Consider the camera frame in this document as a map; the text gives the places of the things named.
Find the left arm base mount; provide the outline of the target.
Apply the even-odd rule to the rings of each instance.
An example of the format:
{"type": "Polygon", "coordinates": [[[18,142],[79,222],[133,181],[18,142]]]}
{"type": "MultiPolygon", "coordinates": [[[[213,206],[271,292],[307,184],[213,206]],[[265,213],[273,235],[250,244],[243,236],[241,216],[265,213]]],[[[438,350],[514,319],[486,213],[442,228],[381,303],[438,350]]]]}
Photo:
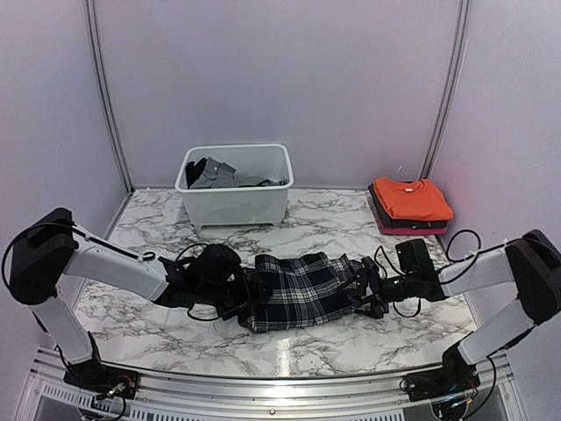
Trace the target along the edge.
{"type": "Polygon", "coordinates": [[[137,371],[108,366],[102,362],[95,339],[89,334],[92,355],[78,364],[67,362],[61,350],[59,355],[66,371],[64,382],[80,389],[96,392],[96,399],[113,397],[133,399],[137,393],[140,374],[137,371]]]}

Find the black white plaid shirt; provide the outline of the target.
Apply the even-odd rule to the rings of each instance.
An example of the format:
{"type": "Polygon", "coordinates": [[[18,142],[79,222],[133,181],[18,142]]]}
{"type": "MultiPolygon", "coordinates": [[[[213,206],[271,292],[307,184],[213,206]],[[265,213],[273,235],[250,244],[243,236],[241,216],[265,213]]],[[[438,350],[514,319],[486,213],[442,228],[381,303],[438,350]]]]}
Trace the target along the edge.
{"type": "Polygon", "coordinates": [[[260,254],[254,268],[272,295],[238,313],[238,324],[251,332],[322,325],[358,307],[359,300],[350,291],[358,285],[361,263],[344,254],[335,259],[323,252],[296,259],[260,254]]]}

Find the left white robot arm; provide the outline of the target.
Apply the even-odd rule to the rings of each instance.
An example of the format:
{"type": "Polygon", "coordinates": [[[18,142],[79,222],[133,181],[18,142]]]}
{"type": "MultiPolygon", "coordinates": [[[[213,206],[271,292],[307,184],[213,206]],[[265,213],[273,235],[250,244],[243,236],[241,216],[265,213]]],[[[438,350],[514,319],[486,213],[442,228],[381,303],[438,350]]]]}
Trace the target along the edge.
{"type": "Polygon", "coordinates": [[[11,296],[31,310],[66,363],[93,390],[110,384],[110,370],[61,298],[61,278],[100,282],[161,307],[211,306],[222,320],[272,294],[256,270],[244,267],[225,245],[204,245],[195,256],[180,253],[172,260],[154,252],[138,254],[87,231],[65,208],[53,210],[11,240],[1,260],[1,276],[11,296]]]}

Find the orange t-shirt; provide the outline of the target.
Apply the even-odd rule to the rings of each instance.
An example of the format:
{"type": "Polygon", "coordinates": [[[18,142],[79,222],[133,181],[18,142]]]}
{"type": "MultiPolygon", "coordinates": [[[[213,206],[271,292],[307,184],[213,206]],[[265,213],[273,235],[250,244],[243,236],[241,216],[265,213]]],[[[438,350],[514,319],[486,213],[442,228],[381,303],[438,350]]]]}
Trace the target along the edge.
{"type": "Polygon", "coordinates": [[[441,190],[428,179],[396,182],[382,177],[374,190],[387,214],[393,219],[415,221],[450,221],[454,213],[441,190]],[[406,188],[414,191],[408,193],[406,188]]]}

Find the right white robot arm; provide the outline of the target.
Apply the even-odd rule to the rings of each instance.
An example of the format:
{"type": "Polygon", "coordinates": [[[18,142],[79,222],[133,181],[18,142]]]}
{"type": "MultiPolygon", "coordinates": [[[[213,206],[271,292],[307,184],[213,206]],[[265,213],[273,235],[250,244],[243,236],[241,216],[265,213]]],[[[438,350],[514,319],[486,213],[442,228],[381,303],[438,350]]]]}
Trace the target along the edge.
{"type": "Polygon", "coordinates": [[[389,304],[409,298],[438,302],[503,283],[516,287],[511,303],[444,352],[434,375],[444,393],[464,383],[481,360],[516,345],[560,312],[560,252],[539,230],[443,268],[435,267],[422,239],[401,242],[395,251],[400,268],[394,277],[382,276],[380,265],[364,258],[353,277],[358,286],[347,292],[367,306],[371,318],[382,318],[389,304]]]}

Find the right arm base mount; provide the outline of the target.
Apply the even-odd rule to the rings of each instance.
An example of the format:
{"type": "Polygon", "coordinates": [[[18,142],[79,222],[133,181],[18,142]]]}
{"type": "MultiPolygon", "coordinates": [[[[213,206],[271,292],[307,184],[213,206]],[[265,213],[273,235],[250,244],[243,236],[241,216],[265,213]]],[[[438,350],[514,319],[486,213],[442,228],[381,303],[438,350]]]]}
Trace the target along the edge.
{"type": "Polygon", "coordinates": [[[410,402],[438,398],[476,389],[480,385],[475,364],[468,364],[454,344],[443,354],[440,368],[405,375],[400,389],[410,402]]]}

